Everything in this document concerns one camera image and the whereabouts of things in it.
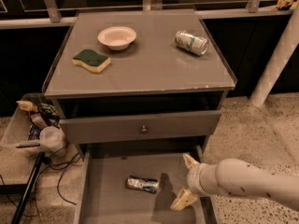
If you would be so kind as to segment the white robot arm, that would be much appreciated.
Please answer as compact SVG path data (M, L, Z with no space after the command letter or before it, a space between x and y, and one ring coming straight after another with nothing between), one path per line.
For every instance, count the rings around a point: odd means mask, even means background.
M265 67L250 101L260 106L278 80L279 75L299 44L299 6L288 24ZM215 165L196 161L183 155L188 169L188 187L178 192L171 208L180 211L201 197L222 195L227 197L262 197L299 210L299 177L272 174L248 162L226 159Z

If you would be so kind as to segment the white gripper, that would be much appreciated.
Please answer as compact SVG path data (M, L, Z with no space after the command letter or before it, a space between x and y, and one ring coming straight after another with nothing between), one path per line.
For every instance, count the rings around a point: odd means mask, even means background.
M189 169L187 174L187 185L189 189L181 188L179 190L177 198L171 204L171 209L174 211L181 211L195 203L198 200L198 196L207 196L207 193L200 183L200 173L205 165L198 163L198 161L188 153L184 153L182 157L186 167Z

